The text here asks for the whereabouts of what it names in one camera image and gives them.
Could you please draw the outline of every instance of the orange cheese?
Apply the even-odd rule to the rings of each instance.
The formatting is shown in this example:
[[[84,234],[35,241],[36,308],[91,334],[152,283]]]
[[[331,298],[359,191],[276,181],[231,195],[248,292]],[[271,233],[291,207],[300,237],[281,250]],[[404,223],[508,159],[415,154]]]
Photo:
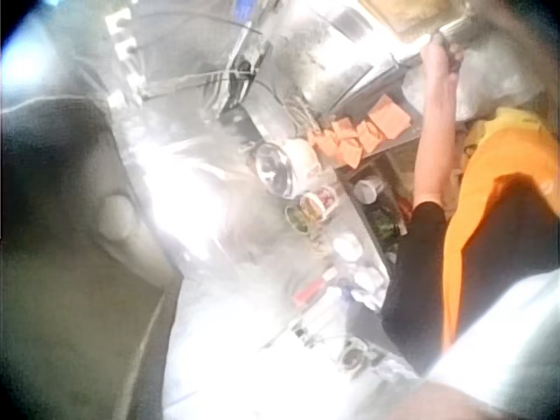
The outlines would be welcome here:
[[[396,139],[410,127],[410,115],[384,94],[367,116],[389,139]]]
[[[340,118],[338,121],[333,122],[332,129],[340,140],[358,136],[356,128],[352,124],[352,121],[350,121],[350,118]]]
[[[360,165],[362,152],[360,143],[355,138],[348,138],[340,142],[339,153],[342,160],[354,169]]]

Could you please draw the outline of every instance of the wire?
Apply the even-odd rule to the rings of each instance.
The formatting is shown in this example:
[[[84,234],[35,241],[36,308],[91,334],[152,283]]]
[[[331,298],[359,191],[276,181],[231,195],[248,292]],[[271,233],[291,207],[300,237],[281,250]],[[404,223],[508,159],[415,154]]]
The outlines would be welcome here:
[[[193,11],[193,10],[156,11],[156,12],[153,12],[149,15],[136,15],[134,18],[146,19],[146,18],[151,18],[151,17],[154,17],[154,16],[163,16],[163,17],[174,16],[174,17],[176,17],[177,15],[192,15],[192,16],[197,16],[199,18],[206,18],[206,19],[209,19],[209,20],[213,20],[215,22],[220,22],[220,23],[223,23],[223,24],[238,26],[242,29],[246,29],[250,32],[256,33],[257,35],[263,35],[262,32],[258,31],[257,29],[254,29],[250,26],[247,26],[245,24],[238,24],[237,22],[234,22],[233,20],[225,19],[224,17],[217,17],[217,16],[213,16],[213,15],[208,15],[206,13],[202,13],[200,11]]]

